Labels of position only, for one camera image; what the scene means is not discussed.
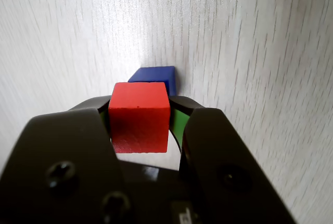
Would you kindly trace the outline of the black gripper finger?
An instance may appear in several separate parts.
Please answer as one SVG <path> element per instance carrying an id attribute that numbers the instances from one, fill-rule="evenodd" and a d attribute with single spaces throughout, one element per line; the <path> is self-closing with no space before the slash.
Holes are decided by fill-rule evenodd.
<path id="1" fill-rule="evenodd" d="M 169 102 L 189 117 L 182 145 L 204 223 L 295 222 L 222 110 L 184 96 Z"/>
<path id="2" fill-rule="evenodd" d="M 105 127 L 109 96 L 32 118 L 1 176 L 1 223 L 132 223 Z"/>

